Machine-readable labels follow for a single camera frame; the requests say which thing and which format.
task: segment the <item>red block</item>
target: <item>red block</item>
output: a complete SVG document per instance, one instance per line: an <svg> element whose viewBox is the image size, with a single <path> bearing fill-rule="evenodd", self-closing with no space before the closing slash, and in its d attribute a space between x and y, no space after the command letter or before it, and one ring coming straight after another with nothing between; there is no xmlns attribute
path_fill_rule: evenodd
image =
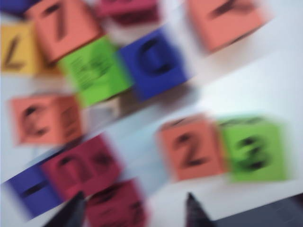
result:
<svg viewBox="0 0 303 227"><path fill-rule="evenodd" d="M122 168L102 136L96 136L42 164L45 174L66 200L110 187Z"/></svg>
<svg viewBox="0 0 303 227"><path fill-rule="evenodd" d="M101 18L110 17L124 26L160 19L158 0L100 0L96 14Z"/></svg>
<svg viewBox="0 0 303 227"><path fill-rule="evenodd" d="M33 20L49 61L57 61L104 34L82 0L43 0L26 15Z"/></svg>
<svg viewBox="0 0 303 227"><path fill-rule="evenodd" d="M177 180L218 175L225 171L217 132L213 123L202 114L164 124L159 139Z"/></svg>
<svg viewBox="0 0 303 227"><path fill-rule="evenodd" d="M92 227L143 227L147 219L135 180L117 183L93 195L87 203L87 215Z"/></svg>

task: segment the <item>blue block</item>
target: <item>blue block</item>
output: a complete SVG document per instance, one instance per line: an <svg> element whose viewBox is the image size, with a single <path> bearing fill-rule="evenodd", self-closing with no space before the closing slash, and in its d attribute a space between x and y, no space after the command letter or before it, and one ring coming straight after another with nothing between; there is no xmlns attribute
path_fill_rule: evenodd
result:
<svg viewBox="0 0 303 227"><path fill-rule="evenodd" d="M8 180L32 218L60 205L63 200L39 166L32 166Z"/></svg>
<svg viewBox="0 0 303 227"><path fill-rule="evenodd" d="M181 56L169 43L163 28L149 33L119 52L142 101L188 80Z"/></svg>
<svg viewBox="0 0 303 227"><path fill-rule="evenodd" d="M22 15L39 1L40 0L1 0L0 10L15 15Z"/></svg>

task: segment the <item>yellow block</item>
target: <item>yellow block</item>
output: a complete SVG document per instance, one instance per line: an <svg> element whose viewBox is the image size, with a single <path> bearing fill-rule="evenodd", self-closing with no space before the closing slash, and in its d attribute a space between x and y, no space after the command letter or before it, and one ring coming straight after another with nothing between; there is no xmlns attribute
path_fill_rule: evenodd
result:
<svg viewBox="0 0 303 227"><path fill-rule="evenodd" d="M1 25L1 71L29 76L61 74L58 67L46 62L31 23Z"/></svg>

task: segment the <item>number 3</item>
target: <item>number 3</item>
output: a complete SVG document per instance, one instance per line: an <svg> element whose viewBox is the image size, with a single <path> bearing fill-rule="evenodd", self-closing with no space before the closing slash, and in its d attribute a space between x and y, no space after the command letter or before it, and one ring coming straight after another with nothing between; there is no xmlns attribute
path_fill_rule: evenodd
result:
<svg viewBox="0 0 303 227"><path fill-rule="evenodd" d="M196 153L198 152L198 148L200 146L199 138L191 133L185 133L179 136L175 140L175 147L179 149L181 146L187 145L189 143L188 153L184 157L184 160L181 164L182 168L193 167L201 165L208 161L208 158L195 158Z"/></svg>
<svg viewBox="0 0 303 227"><path fill-rule="evenodd" d="M238 161L238 165L248 171L255 171L268 166L270 157L269 154L264 151L266 145L262 138L247 137L240 140L238 143L239 148L252 145L254 145L254 148L248 151L248 157L244 160Z"/></svg>

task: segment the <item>number 7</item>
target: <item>number 7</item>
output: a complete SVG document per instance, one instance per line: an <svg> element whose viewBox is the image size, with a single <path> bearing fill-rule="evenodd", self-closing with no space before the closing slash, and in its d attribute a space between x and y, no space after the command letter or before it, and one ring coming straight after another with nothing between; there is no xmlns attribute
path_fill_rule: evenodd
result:
<svg viewBox="0 0 303 227"><path fill-rule="evenodd" d="M44 12L43 12L43 16L46 17L50 14L52 14L55 11L58 11L58 18L57 18L57 23L58 23L58 27L57 27L57 33L58 33L58 37L57 40L60 41L64 38L64 36L66 35L66 31L64 28L64 13L63 13L63 1L60 1L50 7L48 7Z"/></svg>

